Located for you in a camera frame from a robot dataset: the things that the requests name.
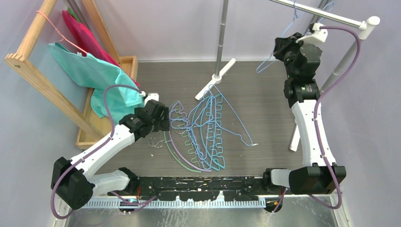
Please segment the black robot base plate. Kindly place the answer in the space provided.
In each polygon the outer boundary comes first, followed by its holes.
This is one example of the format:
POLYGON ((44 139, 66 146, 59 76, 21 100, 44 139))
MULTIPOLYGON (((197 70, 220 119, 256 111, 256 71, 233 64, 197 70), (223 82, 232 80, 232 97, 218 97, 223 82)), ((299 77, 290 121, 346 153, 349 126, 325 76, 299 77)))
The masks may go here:
POLYGON ((281 195, 285 188, 273 185, 262 176, 188 176, 139 177, 128 189, 115 191, 120 196, 137 196, 160 201, 215 201, 221 193, 224 201, 254 201, 267 195, 281 195))

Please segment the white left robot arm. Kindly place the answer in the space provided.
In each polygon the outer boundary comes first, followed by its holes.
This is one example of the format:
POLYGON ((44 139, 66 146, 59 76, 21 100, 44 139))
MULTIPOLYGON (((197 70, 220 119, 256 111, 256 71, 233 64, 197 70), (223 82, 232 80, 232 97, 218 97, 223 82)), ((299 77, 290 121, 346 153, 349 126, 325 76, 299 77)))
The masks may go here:
POLYGON ((97 175, 107 161, 124 148, 152 132, 168 131, 169 108, 151 99, 144 107, 124 116, 112 131, 86 151, 70 159, 61 157, 53 164, 51 189, 73 210, 86 205, 93 196, 109 192, 133 195, 139 186, 138 177, 128 168, 97 175))

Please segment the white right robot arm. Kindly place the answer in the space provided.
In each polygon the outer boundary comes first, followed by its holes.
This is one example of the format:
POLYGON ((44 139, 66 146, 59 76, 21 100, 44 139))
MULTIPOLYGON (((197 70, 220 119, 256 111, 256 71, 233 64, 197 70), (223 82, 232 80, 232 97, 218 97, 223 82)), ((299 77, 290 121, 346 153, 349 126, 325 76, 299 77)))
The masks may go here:
POLYGON ((303 166, 295 170, 266 169, 262 187, 268 194, 285 187, 293 194, 330 194, 346 177, 346 168, 337 165, 329 148, 317 102, 320 91, 314 76, 321 54, 319 47, 306 42, 298 32, 275 39, 273 55, 286 69, 283 91, 298 126, 303 166))

